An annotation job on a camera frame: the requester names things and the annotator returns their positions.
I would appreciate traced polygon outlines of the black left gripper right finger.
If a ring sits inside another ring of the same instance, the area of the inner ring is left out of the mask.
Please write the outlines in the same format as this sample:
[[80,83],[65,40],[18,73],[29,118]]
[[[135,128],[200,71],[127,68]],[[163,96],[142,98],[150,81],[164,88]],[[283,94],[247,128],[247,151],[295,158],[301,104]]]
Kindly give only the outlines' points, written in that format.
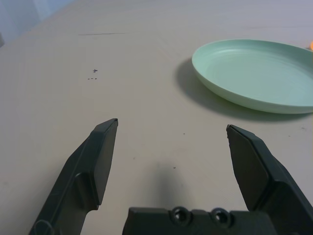
[[266,213],[279,235],[311,235],[313,207],[287,169],[254,133],[234,125],[226,132],[247,209]]

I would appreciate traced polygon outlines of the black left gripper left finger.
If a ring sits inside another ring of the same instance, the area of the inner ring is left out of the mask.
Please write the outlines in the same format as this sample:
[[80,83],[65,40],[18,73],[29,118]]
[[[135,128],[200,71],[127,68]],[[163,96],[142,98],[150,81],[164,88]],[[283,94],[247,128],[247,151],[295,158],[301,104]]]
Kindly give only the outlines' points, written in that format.
[[79,235],[86,216],[102,204],[112,165],[116,118],[97,125],[61,170],[31,235]]

